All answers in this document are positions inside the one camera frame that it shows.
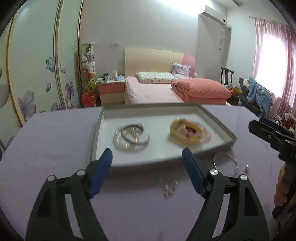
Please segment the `right hand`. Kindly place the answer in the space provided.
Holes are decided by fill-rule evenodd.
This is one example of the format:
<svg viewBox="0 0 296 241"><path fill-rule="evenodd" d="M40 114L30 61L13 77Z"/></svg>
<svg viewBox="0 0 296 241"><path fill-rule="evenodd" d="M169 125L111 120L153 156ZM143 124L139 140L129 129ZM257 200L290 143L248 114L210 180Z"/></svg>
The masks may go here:
<svg viewBox="0 0 296 241"><path fill-rule="evenodd" d="M275 207L282 206L287 202L287 194L289 192L288 185L284 181L285 166L282 166L279 172L277 185L275 187L274 205Z"/></svg>

